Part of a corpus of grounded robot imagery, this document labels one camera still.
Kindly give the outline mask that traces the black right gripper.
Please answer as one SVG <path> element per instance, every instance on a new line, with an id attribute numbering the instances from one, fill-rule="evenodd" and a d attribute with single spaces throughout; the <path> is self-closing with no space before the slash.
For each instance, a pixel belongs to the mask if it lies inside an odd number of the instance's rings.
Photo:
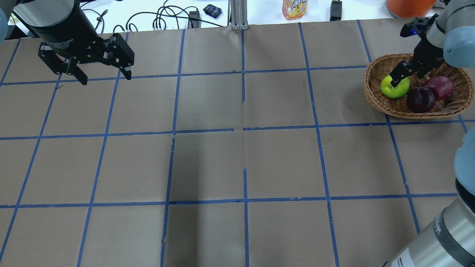
<path id="1" fill-rule="evenodd" d="M 414 73 L 417 78 L 422 79 L 427 73 L 443 64 L 443 50 L 431 44 L 426 37 L 423 37 L 413 51 L 412 61 L 400 61 L 391 71 L 390 84 L 397 87 L 399 83 Z"/>

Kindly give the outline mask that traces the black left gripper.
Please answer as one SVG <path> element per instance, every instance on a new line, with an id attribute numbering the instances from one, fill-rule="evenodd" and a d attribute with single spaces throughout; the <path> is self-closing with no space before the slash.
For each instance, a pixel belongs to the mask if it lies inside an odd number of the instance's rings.
<path id="1" fill-rule="evenodd" d="M 86 86 L 88 76 L 78 64 L 102 63 L 132 79 L 134 51 L 119 33 L 105 41 L 98 36 L 79 4 L 29 4 L 28 26 L 43 40 L 38 56 L 53 73 L 73 76 Z"/>

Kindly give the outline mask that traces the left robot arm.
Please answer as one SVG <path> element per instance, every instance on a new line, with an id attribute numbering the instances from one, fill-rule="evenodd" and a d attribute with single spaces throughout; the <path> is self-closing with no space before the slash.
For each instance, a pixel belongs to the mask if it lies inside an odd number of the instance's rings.
<path id="1" fill-rule="evenodd" d="M 78 0 L 2 0 L 1 40 L 15 13 L 43 40 L 38 56 L 53 73 L 73 76 L 86 85 L 88 76 L 79 65 L 102 63 L 119 69 L 130 80 L 135 54 L 129 44 L 119 33 L 108 39 L 100 37 L 79 5 Z"/>

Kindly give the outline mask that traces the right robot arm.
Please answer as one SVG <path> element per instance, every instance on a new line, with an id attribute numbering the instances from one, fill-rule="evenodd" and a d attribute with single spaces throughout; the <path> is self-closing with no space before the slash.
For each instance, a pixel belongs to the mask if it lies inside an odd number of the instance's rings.
<path id="1" fill-rule="evenodd" d="M 419 34 L 421 41 L 409 61 L 397 64 L 391 83 L 428 72 L 441 63 L 474 66 L 474 1 L 452 0 L 443 13 L 423 20 L 423 29 L 407 24 L 402 35 Z M 465 134 L 453 162 L 457 198 L 441 211 L 384 267 L 474 266 L 474 130 Z"/>

